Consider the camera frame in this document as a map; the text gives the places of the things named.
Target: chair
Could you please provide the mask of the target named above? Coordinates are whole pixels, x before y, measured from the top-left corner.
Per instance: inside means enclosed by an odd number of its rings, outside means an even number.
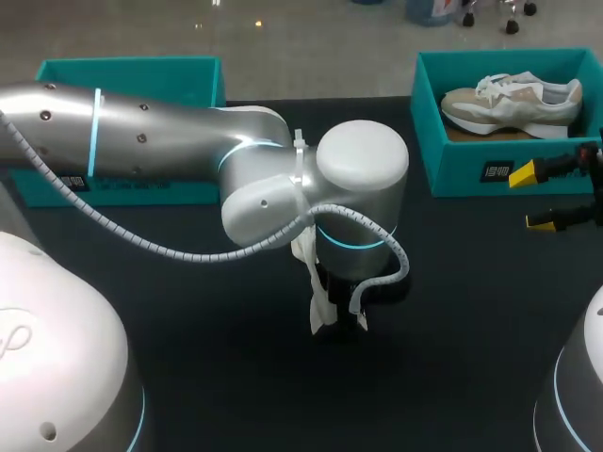
[[[473,26],[475,23],[474,16],[474,8],[478,3],[481,3],[483,0],[462,0],[462,5],[464,9],[464,17],[463,17],[463,26]],[[509,35],[514,35],[519,31],[519,24],[517,23],[517,5],[520,3],[520,0],[498,0],[498,2],[505,8],[508,8],[511,12],[511,17],[507,21],[507,26],[505,31]],[[526,0],[524,2],[524,14],[527,16],[533,16],[536,14],[537,8],[536,4],[531,0]]]

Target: white sneaker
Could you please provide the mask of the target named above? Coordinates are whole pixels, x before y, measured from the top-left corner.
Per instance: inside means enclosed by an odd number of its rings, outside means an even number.
[[[502,73],[482,79],[475,89],[449,92],[442,112],[455,124],[478,135],[513,127],[538,138],[567,138],[568,126],[582,105],[582,85],[543,82],[532,73]]]

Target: teal box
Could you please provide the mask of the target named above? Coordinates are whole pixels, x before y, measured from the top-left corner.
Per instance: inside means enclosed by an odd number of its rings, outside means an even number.
[[[486,75],[530,71],[551,83],[577,78],[584,105],[577,124],[581,137],[517,141],[452,142],[439,111],[444,95],[474,88]],[[578,172],[546,184],[510,190],[507,182],[482,182],[487,170],[517,170],[536,157],[574,153],[578,144],[600,141],[603,127],[603,73],[590,49],[527,49],[419,53],[411,99],[421,154],[435,197],[592,193]]]
[[[36,80],[101,88],[186,106],[225,106],[220,60],[212,56],[154,56],[46,60]],[[69,205],[34,170],[15,169],[11,177],[29,207]],[[209,204],[218,188],[206,183],[118,180],[82,174],[66,180],[93,206]]]

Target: blue bottle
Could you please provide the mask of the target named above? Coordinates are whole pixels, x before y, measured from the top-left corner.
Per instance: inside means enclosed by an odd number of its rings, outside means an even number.
[[[458,5],[458,0],[406,0],[406,17],[423,26],[445,25]]]

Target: chair wheel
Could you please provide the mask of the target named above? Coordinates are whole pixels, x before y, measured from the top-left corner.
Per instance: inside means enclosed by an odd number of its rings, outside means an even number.
[[[526,14],[527,16],[533,16],[534,14],[536,14],[537,10],[538,8],[536,7],[535,3],[526,2],[524,4],[524,14]]]
[[[509,22],[507,22],[506,31],[508,35],[514,35],[515,33],[517,33],[519,31],[519,24],[517,23],[517,21],[511,19]]]
[[[473,26],[475,24],[475,17],[472,12],[467,12],[463,17],[463,26]]]

